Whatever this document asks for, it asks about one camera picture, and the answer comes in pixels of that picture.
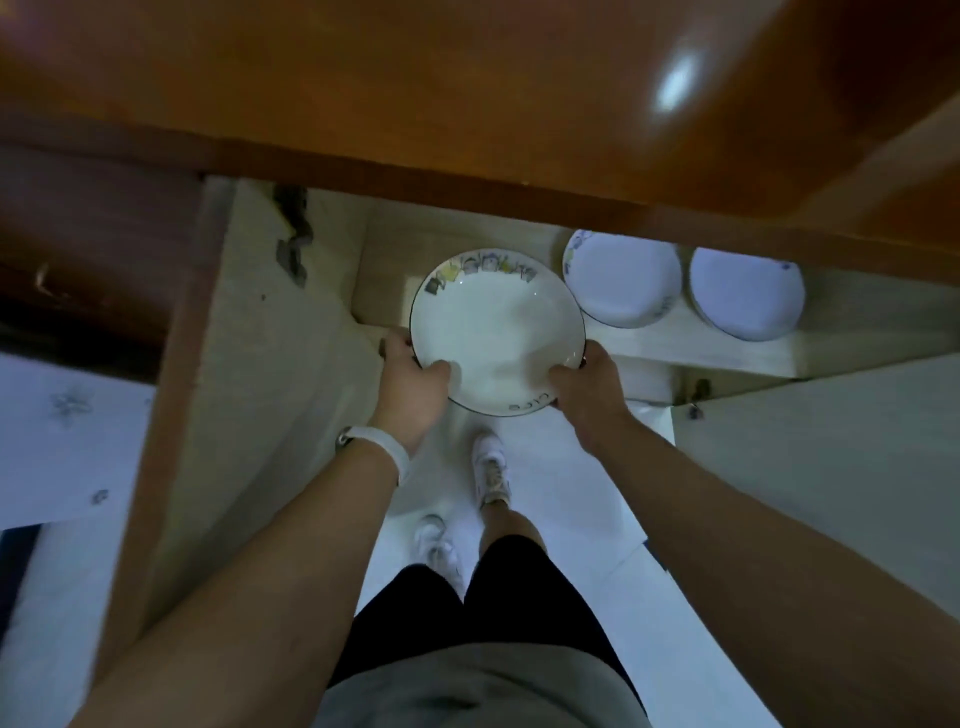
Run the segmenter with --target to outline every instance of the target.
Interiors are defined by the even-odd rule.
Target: left hand
[[[413,456],[446,410],[450,365],[441,360],[421,369],[405,328],[390,329],[385,343],[380,396],[370,425],[393,435]]]

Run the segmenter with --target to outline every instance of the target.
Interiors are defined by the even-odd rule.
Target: gray shirt
[[[326,692],[313,728],[650,728],[630,688],[586,652],[462,644],[378,667]]]

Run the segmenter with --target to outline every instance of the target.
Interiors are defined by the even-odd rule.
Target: white plate
[[[617,328],[650,326],[684,290],[670,243],[576,231],[564,250],[564,280],[590,318]]]
[[[498,249],[437,266],[414,298],[410,336],[422,366],[438,359],[453,365],[453,401],[496,417],[553,401],[547,371],[579,367],[587,338],[564,282],[532,257]]]
[[[697,248],[690,295],[700,315],[744,341],[771,341],[797,327],[804,277],[796,263]]]

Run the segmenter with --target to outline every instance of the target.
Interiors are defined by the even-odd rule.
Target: hand
[[[584,359],[580,369],[551,368],[550,383],[557,390],[557,406],[573,425],[581,447],[596,455],[597,443],[609,428],[632,423],[634,416],[623,399],[620,374],[607,350],[589,339]]]
[[[404,328],[391,328],[384,343],[380,396],[370,425],[393,435],[413,456],[446,410],[450,365],[435,361],[421,369]]]

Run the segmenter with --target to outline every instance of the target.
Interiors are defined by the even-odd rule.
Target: white sneaker
[[[473,441],[473,479],[477,489],[477,505],[501,500],[510,506],[510,477],[503,442],[492,432],[481,432]]]
[[[464,577],[460,573],[460,557],[440,516],[424,516],[414,530],[415,558],[426,564],[449,583],[457,595],[464,593]]]

